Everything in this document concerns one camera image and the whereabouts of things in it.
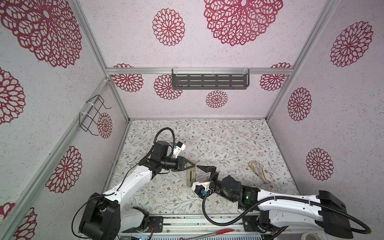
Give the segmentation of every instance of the floral tabletop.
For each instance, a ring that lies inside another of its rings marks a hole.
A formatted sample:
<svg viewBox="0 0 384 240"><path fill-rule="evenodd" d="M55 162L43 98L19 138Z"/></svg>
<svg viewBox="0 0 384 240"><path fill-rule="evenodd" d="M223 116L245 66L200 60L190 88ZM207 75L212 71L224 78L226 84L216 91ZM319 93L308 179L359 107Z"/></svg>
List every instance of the floral tabletop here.
<svg viewBox="0 0 384 240"><path fill-rule="evenodd" d="M196 165L216 166L219 180L231 175L243 185L298 194L265 120L134 120L130 124L111 187L122 181L126 171L149 151L156 133L170 127L176 142L186 145L180 155ZM172 142L172 135L164 131L158 140ZM264 184L250 169L248 164L252 160L263 164L273 176L271 184ZM209 173L196 168L197 181L208 177ZM186 187L186 172L170 172L156 175L137 191L122 214L132 206L140 206L151 214L201 214L201 203L192 189ZM237 209L237 202L229 202L217 194L207 199L206 210L211 214L242 212Z"/></svg>

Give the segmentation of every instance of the red handle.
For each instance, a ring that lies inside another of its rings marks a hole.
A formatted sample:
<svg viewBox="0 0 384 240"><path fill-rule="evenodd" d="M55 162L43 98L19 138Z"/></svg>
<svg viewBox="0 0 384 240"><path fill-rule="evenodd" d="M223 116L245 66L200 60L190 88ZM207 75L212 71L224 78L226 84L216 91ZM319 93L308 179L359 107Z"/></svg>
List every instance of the red handle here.
<svg viewBox="0 0 384 240"><path fill-rule="evenodd" d="M234 231L234 229L224 229L224 230L218 231L216 233L216 235L224 234L224 233L227 233L227 232L233 232L233 231Z"/></svg>

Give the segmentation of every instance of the red-handled tool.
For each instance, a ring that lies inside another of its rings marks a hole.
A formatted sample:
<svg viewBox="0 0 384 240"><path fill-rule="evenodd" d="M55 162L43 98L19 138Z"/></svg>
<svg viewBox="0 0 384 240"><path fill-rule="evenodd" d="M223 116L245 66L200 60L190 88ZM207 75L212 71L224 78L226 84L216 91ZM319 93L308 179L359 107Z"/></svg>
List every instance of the red-handled tool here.
<svg viewBox="0 0 384 240"><path fill-rule="evenodd" d="M233 231L234 231L234 229L224 229L224 230L220 230L220 231L217 231L214 233L209 233L209 234L201 235L198 237L189 238L188 240L198 240L198 239L212 237L212 236L216 236L216 235L220 235L220 234L224 234L224 233L228 233L228 232L233 232Z"/></svg>

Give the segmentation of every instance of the wire rack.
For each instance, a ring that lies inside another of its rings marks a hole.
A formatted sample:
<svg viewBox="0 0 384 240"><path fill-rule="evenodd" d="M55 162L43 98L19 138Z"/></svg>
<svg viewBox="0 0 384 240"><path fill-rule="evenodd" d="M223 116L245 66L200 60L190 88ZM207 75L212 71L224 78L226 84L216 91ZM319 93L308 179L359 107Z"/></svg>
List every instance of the wire rack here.
<svg viewBox="0 0 384 240"><path fill-rule="evenodd" d="M98 108L96 108L95 105L96 105L96 103L97 103L98 101L101 103L101 105L100 105ZM93 122L94 122L96 125L98 125L98 124L95 122L94 119L95 119L95 117L96 117L98 114L101 116L101 113L100 113L100 109L101 109L101 107L104 107L105 109L111 109L112 107L107 108L107 107L104 105L104 99L103 99L99 94L98 94L98 95L95 95L95 96L92 97L92 98L90 98L86 103L91 104L91 105L92 105L92 108L91 108L87 113L85 113L85 112L80 112L80 113L79 113L79 126L80 126L81 129L84 130L85 132L90 132L92 135L94 135L94 136L98 136L99 134L93 134L89 128L90 128L90 126L91 126L91 124L92 124ZM89 114L89 113L91 112L92 109L95 109L95 110L96 110L94 116L91 116L91 115ZM86 125L83 124L83 123L86 121L87 118L91 119L91 122L89 123L88 126L86 126Z"/></svg>

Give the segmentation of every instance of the red flower pattern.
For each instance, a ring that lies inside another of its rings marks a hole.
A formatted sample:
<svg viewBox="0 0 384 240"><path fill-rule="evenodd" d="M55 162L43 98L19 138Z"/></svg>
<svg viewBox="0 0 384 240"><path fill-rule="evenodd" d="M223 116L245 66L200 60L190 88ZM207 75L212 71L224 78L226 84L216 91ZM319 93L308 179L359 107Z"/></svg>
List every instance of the red flower pattern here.
<svg viewBox="0 0 384 240"><path fill-rule="evenodd" d="M156 78L153 87L157 95L168 100L178 98L183 93L183 90L173 89L172 76L169 74L163 74Z"/></svg>
<svg viewBox="0 0 384 240"><path fill-rule="evenodd" d="M0 224L6 216L8 215L9 211L13 208L15 203L7 202L6 204L0 206Z"/></svg>
<svg viewBox="0 0 384 240"><path fill-rule="evenodd" d="M221 43L244 45L265 33L283 0L204 0L207 27Z"/></svg>
<svg viewBox="0 0 384 240"><path fill-rule="evenodd" d="M0 125L18 118L25 106L25 95L19 81L0 68Z"/></svg>
<svg viewBox="0 0 384 240"><path fill-rule="evenodd" d="M108 138L112 133L112 120L108 113L102 113L97 121L97 130L102 138Z"/></svg>
<svg viewBox="0 0 384 240"><path fill-rule="evenodd" d="M307 155L307 168L318 180L327 180L333 173L333 161L324 149L314 148Z"/></svg>
<svg viewBox="0 0 384 240"><path fill-rule="evenodd" d="M207 95L205 102L211 108L220 108L227 103L227 100L228 96L225 92L214 90Z"/></svg>
<svg viewBox="0 0 384 240"><path fill-rule="evenodd" d="M307 117L311 109L311 95L305 88L294 90L288 101L289 116L295 121L303 120Z"/></svg>
<svg viewBox="0 0 384 240"><path fill-rule="evenodd" d="M55 172L49 177L45 186L50 192L64 193L74 186L83 167L81 154L74 146L70 146L63 156Z"/></svg>
<svg viewBox="0 0 384 240"><path fill-rule="evenodd" d="M331 48L331 61L338 67L351 65L363 56L372 41L372 26L368 22L355 22L344 29Z"/></svg>
<svg viewBox="0 0 384 240"><path fill-rule="evenodd" d="M174 46L184 37L183 19L173 9L163 8L158 11L152 24L153 33L165 46Z"/></svg>
<svg viewBox="0 0 384 240"><path fill-rule="evenodd" d="M119 63L114 68L133 68L129 64ZM136 92L143 87L143 78L141 74L118 74L111 75L113 82L127 92Z"/></svg>
<svg viewBox="0 0 384 240"><path fill-rule="evenodd" d="M38 60L66 68L80 58L80 29L66 0L0 0L0 16Z"/></svg>
<svg viewBox="0 0 384 240"><path fill-rule="evenodd" d="M13 240L31 240L35 235L35 229L37 227L36 221L37 214L35 208L31 207L28 215L24 217L22 224L17 228Z"/></svg>
<svg viewBox="0 0 384 240"><path fill-rule="evenodd" d="M272 68L290 68L289 63L278 63L272 65ZM260 79L260 86L268 91L279 89L287 75L284 74L263 74Z"/></svg>

